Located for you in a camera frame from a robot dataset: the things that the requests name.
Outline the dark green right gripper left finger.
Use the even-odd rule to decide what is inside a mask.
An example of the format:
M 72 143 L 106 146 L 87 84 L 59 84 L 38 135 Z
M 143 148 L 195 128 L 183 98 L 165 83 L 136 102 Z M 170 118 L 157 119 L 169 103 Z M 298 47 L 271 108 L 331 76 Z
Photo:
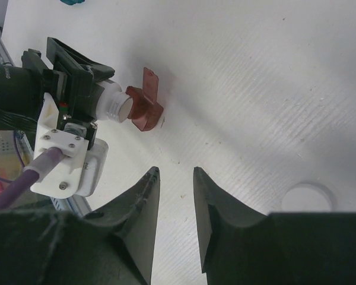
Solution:
M 79 217 L 0 211 L 0 284 L 150 284 L 160 171 Z

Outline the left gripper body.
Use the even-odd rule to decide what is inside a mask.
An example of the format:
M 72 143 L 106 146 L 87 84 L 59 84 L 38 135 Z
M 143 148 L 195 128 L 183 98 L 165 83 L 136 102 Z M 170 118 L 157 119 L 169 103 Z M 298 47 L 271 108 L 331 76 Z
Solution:
M 20 129 L 26 133 L 36 132 L 36 121 L 40 116 L 41 99 L 48 92 L 54 99 L 59 111 L 56 129 L 64 130 L 68 123 L 82 126 L 85 130 L 83 138 L 94 142 L 97 133 L 96 119 L 88 113 L 88 108 L 93 105 L 94 86 L 88 72 L 63 72 L 48 68 L 41 59 L 41 53 L 29 49 L 21 57 L 22 73 L 28 76 L 29 86 L 26 98 L 27 111 L 22 112 Z

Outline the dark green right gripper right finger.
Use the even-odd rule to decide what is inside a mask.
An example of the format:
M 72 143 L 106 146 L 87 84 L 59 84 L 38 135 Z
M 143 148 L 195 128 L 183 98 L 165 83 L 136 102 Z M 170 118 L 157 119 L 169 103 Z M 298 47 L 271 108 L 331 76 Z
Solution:
M 356 213 L 264 215 L 193 171 L 208 284 L 356 284 Z

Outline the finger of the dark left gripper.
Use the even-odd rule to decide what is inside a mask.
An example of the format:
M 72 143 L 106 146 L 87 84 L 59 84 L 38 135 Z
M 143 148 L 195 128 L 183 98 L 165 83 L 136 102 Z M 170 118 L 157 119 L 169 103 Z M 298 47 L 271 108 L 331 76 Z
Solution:
M 47 38 L 46 57 L 52 63 L 54 70 L 71 74 L 78 71 L 88 72 L 92 76 L 93 82 L 105 81 L 115 74 L 112 67 L 90 60 L 53 37 Z

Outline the white pill bottle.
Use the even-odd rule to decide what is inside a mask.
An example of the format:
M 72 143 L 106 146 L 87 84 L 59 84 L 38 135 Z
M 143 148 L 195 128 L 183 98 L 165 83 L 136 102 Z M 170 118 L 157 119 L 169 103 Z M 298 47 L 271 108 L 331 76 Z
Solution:
M 95 109 L 96 119 L 117 123 L 127 120 L 134 103 L 133 98 L 122 91 L 121 86 L 114 81 L 102 81 L 97 86 L 100 87 L 101 93 Z

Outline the red pill box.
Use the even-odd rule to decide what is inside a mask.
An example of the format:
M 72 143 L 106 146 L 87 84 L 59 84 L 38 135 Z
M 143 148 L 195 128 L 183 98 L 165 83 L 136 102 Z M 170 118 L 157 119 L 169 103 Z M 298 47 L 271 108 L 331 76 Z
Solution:
M 133 99 L 128 119 L 141 131 L 152 130 L 158 123 L 164 108 L 157 101 L 159 78 L 144 67 L 142 87 L 128 86 L 125 93 Z

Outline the white bottle cap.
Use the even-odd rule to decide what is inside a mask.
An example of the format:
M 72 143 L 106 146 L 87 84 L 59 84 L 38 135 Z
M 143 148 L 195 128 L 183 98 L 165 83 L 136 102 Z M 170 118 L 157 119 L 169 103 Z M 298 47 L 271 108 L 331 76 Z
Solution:
M 293 185 L 282 197 L 284 212 L 330 213 L 337 205 L 334 193 L 315 181 L 302 181 Z

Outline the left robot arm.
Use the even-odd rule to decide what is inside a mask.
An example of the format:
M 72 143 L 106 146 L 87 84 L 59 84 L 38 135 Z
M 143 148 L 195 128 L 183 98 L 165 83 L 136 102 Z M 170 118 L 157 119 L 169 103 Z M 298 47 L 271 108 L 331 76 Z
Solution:
M 35 133 L 44 94 L 49 93 L 59 112 L 55 128 L 80 125 L 84 138 L 93 145 L 99 83 L 112 78 L 114 69 L 53 37 L 47 38 L 46 57 L 52 68 L 33 49 L 23 53 L 21 67 L 0 64 L 0 130 Z

